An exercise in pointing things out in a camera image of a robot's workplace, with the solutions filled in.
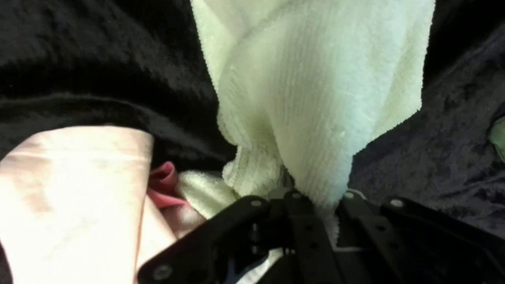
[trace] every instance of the white cloth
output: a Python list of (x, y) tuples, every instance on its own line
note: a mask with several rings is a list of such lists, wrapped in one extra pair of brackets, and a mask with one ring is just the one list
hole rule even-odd
[(352, 157), (422, 106), (434, 0), (193, 0), (193, 10), (220, 130), (239, 147), (217, 195), (277, 198), (286, 166), (297, 190), (333, 209)]
[(152, 136), (116, 127), (38, 133), (0, 163), (0, 242), (15, 284), (131, 284), (177, 240), (146, 199)]

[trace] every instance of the black velvet fabric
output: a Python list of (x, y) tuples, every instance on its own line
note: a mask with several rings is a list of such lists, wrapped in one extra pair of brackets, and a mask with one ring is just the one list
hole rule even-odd
[(29, 136), (117, 125), (155, 136), (153, 166), (221, 171), (190, 0), (0, 2), (0, 158)]
[(488, 141), (505, 116), (505, 2), (439, 2), (425, 73), (423, 109), (355, 157), (349, 185), (505, 239), (505, 165)]

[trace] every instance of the pink object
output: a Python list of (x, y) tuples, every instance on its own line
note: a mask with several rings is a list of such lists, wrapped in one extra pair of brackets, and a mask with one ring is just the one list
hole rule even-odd
[(168, 161), (152, 171), (149, 177), (147, 196), (163, 213), (176, 237), (182, 239), (194, 228), (202, 224), (206, 218), (177, 195), (177, 183), (177, 169), (174, 163)]
[(147, 195), (160, 210), (188, 206), (188, 202), (180, 199), (176, 193), (177, 182), (177, 169), (169, 161), (150, 174)]

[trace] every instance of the light green towel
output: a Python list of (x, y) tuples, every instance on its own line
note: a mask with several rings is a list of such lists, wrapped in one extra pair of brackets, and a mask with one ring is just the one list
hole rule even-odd
[[(434, 0), (193, 0), (193, 10), (220, 130), (239, 147), (206, 196), (280, 196), (286, 166), (319, 209), (333, 209), (352, 157), (422, 108)], [(209, 212), (199, 195), (187, 198)]]
[(499, 158), (505, 163), (505, 117), (499, 119), (490, 133), (490, 141)]

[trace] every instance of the black fabric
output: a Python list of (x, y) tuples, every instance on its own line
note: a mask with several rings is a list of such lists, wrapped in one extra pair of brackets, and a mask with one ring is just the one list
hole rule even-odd
[(0, 158), (40, 131), (117, 125), (155, 136), (153, 166), (221, 171), (217, 108), (188, 0), (0, 2)]
[(423, 109), (355, 157), (349, 187), (505, 239), (505, 165), (488, 141), (505, 116), (505, 2), (439, 2), (425, 73)]

